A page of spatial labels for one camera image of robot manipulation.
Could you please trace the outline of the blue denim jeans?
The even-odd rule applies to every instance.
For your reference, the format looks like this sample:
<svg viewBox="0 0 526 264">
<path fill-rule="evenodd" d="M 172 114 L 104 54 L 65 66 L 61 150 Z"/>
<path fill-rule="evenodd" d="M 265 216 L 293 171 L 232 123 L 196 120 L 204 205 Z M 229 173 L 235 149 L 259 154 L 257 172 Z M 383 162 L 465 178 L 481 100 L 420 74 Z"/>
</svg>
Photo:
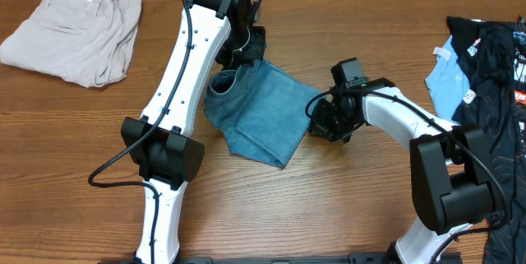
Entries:
<svg viewBox="0 0 526 264">
<path fill-rule="evenodd" d="M 307 103 L 319 94 L 261 60 L 214 74 L 206 88 L 204 112 L 224 134 L 231 153 L 284 167 L 309 126 Z"/>
</svg>

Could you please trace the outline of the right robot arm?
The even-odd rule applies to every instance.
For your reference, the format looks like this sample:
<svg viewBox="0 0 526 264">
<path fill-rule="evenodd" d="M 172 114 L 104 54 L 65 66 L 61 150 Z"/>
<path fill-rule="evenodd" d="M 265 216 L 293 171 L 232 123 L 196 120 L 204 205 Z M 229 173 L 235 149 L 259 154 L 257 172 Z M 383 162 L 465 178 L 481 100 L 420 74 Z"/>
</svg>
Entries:
<svg viewBox="0 0 526 264">
<path fill-rule="evenodd" d="M 350 263 L 461 263 L 447 248 L 460 236 L 502 228 L 510 218 L 481 128 L 438 118 L 403 95 L 395 83 L 364 75 L 356 58 L 331 70 L 334 86 L 305 108 L 309 133 L 327 141 L 350 141 L 361 126 L 378 127 L 410 154 L 416 219 L 384 252 L 354 252 Z"/>
</svg>

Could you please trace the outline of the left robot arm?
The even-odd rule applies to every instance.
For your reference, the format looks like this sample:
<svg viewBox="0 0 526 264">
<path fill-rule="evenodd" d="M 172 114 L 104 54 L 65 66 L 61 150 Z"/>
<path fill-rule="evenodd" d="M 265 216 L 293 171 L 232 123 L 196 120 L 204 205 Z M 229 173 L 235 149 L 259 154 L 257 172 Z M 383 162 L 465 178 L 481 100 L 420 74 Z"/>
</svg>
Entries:
<svg viewBox="0 0 526 264">
<path fill-rule="evenodd" d="M 192 139 L 196 110 L 214 63 L 225 70 L 251 66 L 265 51 L 254 0 L 182 0 L 177 41 L 163 77 L 138 119 L 125 118 L 121 136 L 139 167 L 145 213 L 135 263 L 175 263 L 187 185 L 204 159 Z"/>
</svg>

